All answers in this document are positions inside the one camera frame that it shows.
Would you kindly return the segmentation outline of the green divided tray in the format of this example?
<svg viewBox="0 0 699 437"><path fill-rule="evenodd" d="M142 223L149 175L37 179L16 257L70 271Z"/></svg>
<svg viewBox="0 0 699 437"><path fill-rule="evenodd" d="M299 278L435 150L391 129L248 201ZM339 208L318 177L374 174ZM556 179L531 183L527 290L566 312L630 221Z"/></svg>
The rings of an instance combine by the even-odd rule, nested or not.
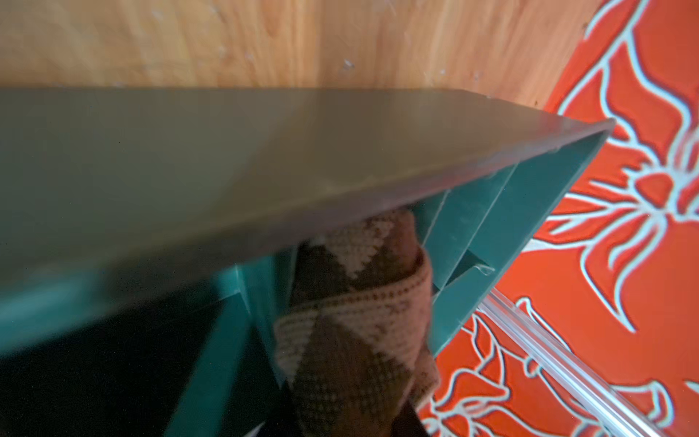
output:
<svg viewBox="0 0 699 437"><path fill-rule="evenodd" d="M5 88L1 433L269 436L300 246L394 209L435 360L614 130L460 90Z"/></svg>

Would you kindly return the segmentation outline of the brown argyle sock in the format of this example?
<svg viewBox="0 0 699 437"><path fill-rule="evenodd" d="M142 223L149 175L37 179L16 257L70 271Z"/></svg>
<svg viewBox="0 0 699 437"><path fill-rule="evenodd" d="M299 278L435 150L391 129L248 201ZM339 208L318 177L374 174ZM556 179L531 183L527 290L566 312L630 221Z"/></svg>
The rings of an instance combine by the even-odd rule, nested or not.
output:
<svg viewBox="0 0 699 437"><path fill-rule="evenodd" d="M428 345L433 269L409 209L303 243L276 321L283 402L269 436L422 436L440 382Z"/></svg>

